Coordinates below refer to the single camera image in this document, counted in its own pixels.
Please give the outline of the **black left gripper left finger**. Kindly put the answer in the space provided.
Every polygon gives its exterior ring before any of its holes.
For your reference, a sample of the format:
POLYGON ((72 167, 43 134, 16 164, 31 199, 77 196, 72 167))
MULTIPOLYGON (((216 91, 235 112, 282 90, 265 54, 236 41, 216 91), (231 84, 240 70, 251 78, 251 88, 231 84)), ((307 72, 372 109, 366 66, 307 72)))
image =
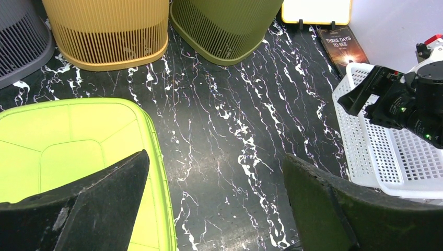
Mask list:
POLYGON ((69 184, 1 203, 1 250, 127 250, 149 164, 142 150, 69 184))

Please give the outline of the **lime green plastic tub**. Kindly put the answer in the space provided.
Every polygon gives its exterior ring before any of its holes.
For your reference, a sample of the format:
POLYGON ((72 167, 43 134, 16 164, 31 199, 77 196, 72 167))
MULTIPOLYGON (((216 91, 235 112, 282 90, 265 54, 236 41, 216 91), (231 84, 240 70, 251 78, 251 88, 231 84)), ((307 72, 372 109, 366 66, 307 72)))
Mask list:
POLYGON ((129 250, 175 250, 167 175, 154 124, 120 98, 47 101, 1 112, 1 202, 60 187, 145 150, 149 173, 129 250))

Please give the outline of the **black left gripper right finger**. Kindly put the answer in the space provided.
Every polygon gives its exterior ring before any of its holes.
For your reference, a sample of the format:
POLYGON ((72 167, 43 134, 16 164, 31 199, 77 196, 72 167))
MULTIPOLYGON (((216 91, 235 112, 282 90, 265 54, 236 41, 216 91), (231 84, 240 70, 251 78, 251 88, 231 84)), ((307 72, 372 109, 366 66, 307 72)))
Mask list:
POLYGON ((282 170, 303 250, 442 250, 442 206, 375 192, 292 154, 282 170))

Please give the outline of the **white perforated tray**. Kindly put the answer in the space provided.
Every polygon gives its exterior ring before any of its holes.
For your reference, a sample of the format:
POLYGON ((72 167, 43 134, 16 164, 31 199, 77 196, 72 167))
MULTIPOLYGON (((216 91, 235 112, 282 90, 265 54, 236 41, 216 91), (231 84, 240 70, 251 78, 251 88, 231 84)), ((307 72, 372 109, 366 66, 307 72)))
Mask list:
POLYGON ((332 99, 351 182, 406 199, 442 199, 442 150, 410 131, 370 124, 361 111, 345 112, 338 99, 370 73, 373 65, 350 63, 332 99))

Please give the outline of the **grey mesh bin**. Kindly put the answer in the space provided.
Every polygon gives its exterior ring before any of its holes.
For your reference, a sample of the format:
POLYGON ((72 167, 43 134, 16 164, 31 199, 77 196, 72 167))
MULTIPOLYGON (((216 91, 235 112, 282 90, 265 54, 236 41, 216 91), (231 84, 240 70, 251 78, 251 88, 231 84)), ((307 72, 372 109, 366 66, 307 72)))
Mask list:
POLYGON ((1 88, 44 66, 54 50, 51 30, 31 1, 1 1, 1 88))

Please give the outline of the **orange mesh bin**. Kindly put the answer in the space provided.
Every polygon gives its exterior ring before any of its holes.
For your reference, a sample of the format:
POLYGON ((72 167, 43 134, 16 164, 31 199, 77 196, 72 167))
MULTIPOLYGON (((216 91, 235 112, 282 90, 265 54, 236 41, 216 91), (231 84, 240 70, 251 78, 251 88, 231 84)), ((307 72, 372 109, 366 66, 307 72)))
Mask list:
POLYGON ((152 63, 167 50, 168 0, 42 3, 59 51, 80 69, 127 69, 152 63))

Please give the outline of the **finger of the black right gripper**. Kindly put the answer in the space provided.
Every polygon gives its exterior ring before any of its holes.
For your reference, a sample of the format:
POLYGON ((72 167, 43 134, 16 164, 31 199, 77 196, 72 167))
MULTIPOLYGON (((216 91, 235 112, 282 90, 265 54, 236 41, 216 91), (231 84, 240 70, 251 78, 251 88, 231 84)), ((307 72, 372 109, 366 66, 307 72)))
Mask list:
POLYGON ((357 116, 371 95, 383 96, 403 76, 402 72, 375 65, 359 85, 338 99, 338 103, 347 114, 357 116))

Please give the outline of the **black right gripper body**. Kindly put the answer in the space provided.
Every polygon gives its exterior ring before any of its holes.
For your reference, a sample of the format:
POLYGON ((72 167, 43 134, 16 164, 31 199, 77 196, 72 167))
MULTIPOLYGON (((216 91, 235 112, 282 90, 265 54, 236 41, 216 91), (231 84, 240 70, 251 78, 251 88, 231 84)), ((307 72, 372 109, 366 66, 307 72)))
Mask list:
POLYGON ((442 148, 442 61, 409 73, 376 65, 365 82, 377 101, 365 108, 370 123, 406 129, 442 148))

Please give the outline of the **olive green mesh bin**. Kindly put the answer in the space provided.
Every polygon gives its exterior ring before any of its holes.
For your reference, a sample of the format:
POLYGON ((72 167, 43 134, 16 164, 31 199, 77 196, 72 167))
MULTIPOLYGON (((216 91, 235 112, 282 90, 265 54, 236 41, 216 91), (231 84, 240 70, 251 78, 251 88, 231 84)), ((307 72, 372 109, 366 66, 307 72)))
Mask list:
POLYGON ((174 0, 169 20, 203 58, 231 66, 260 46, 282 4, 275 0, 174 0))

